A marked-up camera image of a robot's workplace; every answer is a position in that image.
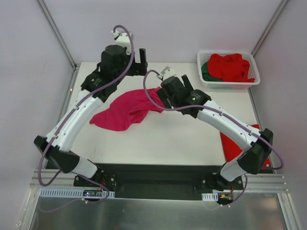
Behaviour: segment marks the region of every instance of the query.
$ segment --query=red cloth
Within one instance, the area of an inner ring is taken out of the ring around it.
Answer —
[[[156,93],[158,89],[149,89],[148,93],[158,105],[164,107]],[[144,90],[133,90],[115,99],[107,110],[94,115],[90,124],[113,131],[124,131],[131,124],[142,122],[149,110],[159,113],[163,111],[148,100]]]
[[[252,125],[255,128],[259,128],[259,125]],[[225,134],[221,133],[221,140],[222,140],[222,146],[224,150],[224,155],[227,162],[232,161],[234,158],[236,158],[242,150],[236,143],[234,143],[229,137],[227,137]],[[271,164],[269,158],[265,161],[264,166],[267,164]]]
[[[208,71],[212,77],[231,82],[254,82],[248,79],[249,62],[241,54],[230,54],[222,57],[212,54],[208,62]]]

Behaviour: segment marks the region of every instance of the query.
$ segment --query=white basket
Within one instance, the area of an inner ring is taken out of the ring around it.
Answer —
[[[242,58],[249,62],[250,67],[248,71],[248,78],[254,78],[255,82],[220,82],[220,81],[206,81],[202,78],[201,67],[202,65],[209,61],[212,54],[218,54],[221,56],[226,56],[228,54],[241,54]],[[255,59],[250,53],[246,52],[236,52],[236,51],[222,51],[222,50],[211,50],[211,51],[200,51],[197,54],[197,65],[198,72],[201,78],[201,82],[205,87],[215,88],[215,89],[237,89],[245,90],[252,85],[258,85],[260,83],[260,76],[256,66]]]

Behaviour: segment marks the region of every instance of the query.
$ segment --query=tabletop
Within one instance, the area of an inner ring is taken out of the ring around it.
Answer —
[[[96,68],[96,62],[81,63],[70,106],[80,91],[85,77]],[[173,68],[177,76],[186,74],[194,89],[211,96],[222,108],[247,124],[256,118],[247,90],[217,90],[203,87],[194,63],[148,63],[148,69],[162,71]],[[126,76],[106,101],[107,107],[125,92],[142,89],[142,76]],[[149,75],[146,86],[156,88],[160,81]],[[140,124],[126,131],[111,131],[87,123],[71,149],[96,163],[222,165],[225,163],[218,130],[180,112],[149,112]]]

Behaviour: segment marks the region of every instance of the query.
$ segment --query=pink cloth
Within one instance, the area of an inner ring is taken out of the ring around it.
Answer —
[[[164,107],[156,93],[158,89],[160,88],[149,89],[148,93],[158,105]],[[90,124],[109,130],[124,131],[131,124],[142,122],[149,110],[159,113],[163,111],[148,100],[144,90],[133,90],[115,99],[107,110],[94,115]]]

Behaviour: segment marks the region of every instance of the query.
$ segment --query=purple cable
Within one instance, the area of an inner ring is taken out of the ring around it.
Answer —
[[[231,204],[233,204],[234,202],[236,202],[236,201],[244,194],[244,192],[245,192],[245,190],[246,190],[246,188],[247,188],[247,186],[248,186],[248,176],[246,176],[245,174],[243,174],[243,176],[245,177],[245,185],[244,185],[244,187],[243,187],[243,190],[242,190],[242,192],[240,193],[240,195],[239,195],[236,199],[234,199],[233,202],[231,202]]]
[[[214,109],[214,108],[211,108],[211,107],[208,107],[208,106],[205,106],[205,105],[186,105],[186,106],[183,106],[183,107],[178,107],[178,108],[172,108],[172,109],[169,109],[169,108],[164,108],[164,107],[161,107],[159,106],[156,102],[154,102],[153,99],[151,99],[149,93],[147,92],[147,89],[146,89],[146,79],[148,77],[148,75],[150,73],[155,73],[157,75],[160,75],[157,71],[151,69],[149,70],[145,76],[144,76],[144,80],[143,80],[143,88],[145,90],[145,94],[147,96],[147,98],[149,99],[149,101],[151,101],[156,107],[158,107],[159,109],[162,109],[162,110],[166,110],[166,111],[178,111],[178,110],[183,110],[183,109],[188,109],[188,108],[203,108],[203,109],[207,109],[207,110],[211,110],[213,112],[216,112],[218,113],[219,115],[223,115],[225,116],[226,118],[228,118],[229,120],[231,120],[233,123],[235,123],[237,126],[239,126],[240,128],[242,128],[243,130],[245,130],[246,132],[248,133],[252,133],[251,130],[249,130],[248,128],[246,128],[245,126],[241,125],[239,122],[237,122],[234,118],[232,118],[231,116],[227,115],[227,114],[224,114],[222,111],[220,110],[217,110],[217,109]],[[255,134],[255,133],[252,133],[252,135],[254,137],[257,137],[258,139],[260,139],[261,141],[263,141],[270,149],[272,149],[272,151],[277,155],[277,157],[279,158],[280,162],[281,162],[281,165],[277,168],[272,168],[272,167],[264,167],[265,169],[270,169],[270,170],[277,170],[277,169],[281,169],[283,168],[283,165],[284,165],[284,162],[283,162],[283,157],[280,155],[280,153],[277,151],[276,148],[274,148],[269,142],[267,142],[264,138],[260,137],[259,135]]]
[[[122,25],[116,25],[114,26],[113,28],[113,31],[115,31],[117,28],[121,28],[123,29],[127,35],[128,35],[128,38],[130,40],[130,43],[131,43],[131,56],[130,56],[130,60],[129,60],[129,63],[126,67],[126,69],[122,72],[122,74],[120,74],[117,78],[115,78],[113,81],[109,82],[108,84],[90,92],[88,95],[86,95],[84,98],[82,98],[76,105],[76,107],[79,107],[87,98],[89,98],[90,96],[92,96],[93,94],[109,87],[110,85],[114,84],[115,82],[119,81],[120,79],[122,79],[128,72],[128,70],[130,69],[131,65],[132,65],[132,62],[133,62],[133,58],[134,58],[134,45],[133,45],[133,41],[132,41],[132,38],[131,38],[131,35],[129,33],[129,31]],[[68,115],[65,117],[65,119],[63,120],[63,122],[59,125],[58,129],[56,130],[55,132],[55,135],[59,134],[59,132],[61,131],[61,129],[63,128],[63,126],[65,125],[65,123],[68,121],[68,119],[71,117],[71,115],[76,111],[76,109],[72,109]],[[43,180],[42,180],[42,167],[43,167],[43,160],[44,160],[44,157],[48,151],[48,149],[50,148],[51,144],[53,143],[55,138],[52,138],[50,140],[50,142],[47,144],[45,150],[43,151],[42,153],[42,156],[40,158],[40,161],[39,161],[39,165],[38,165],[38,181],[39,183],[41,184],[41,186],[48,186],[50,185],[55,179],[56,177],[58,176],[58,174],[61,172],[61,170],[59,170],[55,175],[54,177],[52,177],[52,179],[48,182],[48,183],[44,183]]]
[[[80,174],[78,174],[78,176],[79,176],[79,177],[82,177],[82,178],[85,179],[85,180],[88,180],[89,182],[91,182],[91,183],[93,183],[93,184],[95,184],[95,185],[97,185],[97,186],[101,186],[100,183],[97,183],[97,182],[95,182],[95,181],[92,181],[91,179],[88,179],[88,178],[86,178],[85,176],[82,176],[82,175],[80,175]],[[87,203],[89,203],[89,204],[98,204],[98,203],[101,203],[101,202],[103,202],[104,200],[106,200],[106,199],[110,196],[110,192],[109,192],[109,190],[108,190],[106,187],[103,186],[103,188],[104,188],[105,191],[107,192],[107,195],[106,195],[104,198],[101,198],[101,199],[99,199],[98,201],[89,201],[89,200],[88,200]],[[37,209],[38,209],[40,212],[43,212],[43,213],[52,213],[52,212],[58,211],[58,210],[60,210],[60,209],[62,209],[62,208],[64,208],[64,207],[66,207],[66,206],[70,205],[71,203],[74,203],[75,201],[78,201],[78,200],[81,201],[80,198],[73,199],[73,200],[67,202],[66,204],[64,204],[64,205],[62,205],[62,206],[60,206],[60,207],[57,207],[57,208],[55,208],[55,209],[52,209],[52,210],[43,210],[43,209],[40,207],[40,205],[38,204],[38,205],[37,205]]]

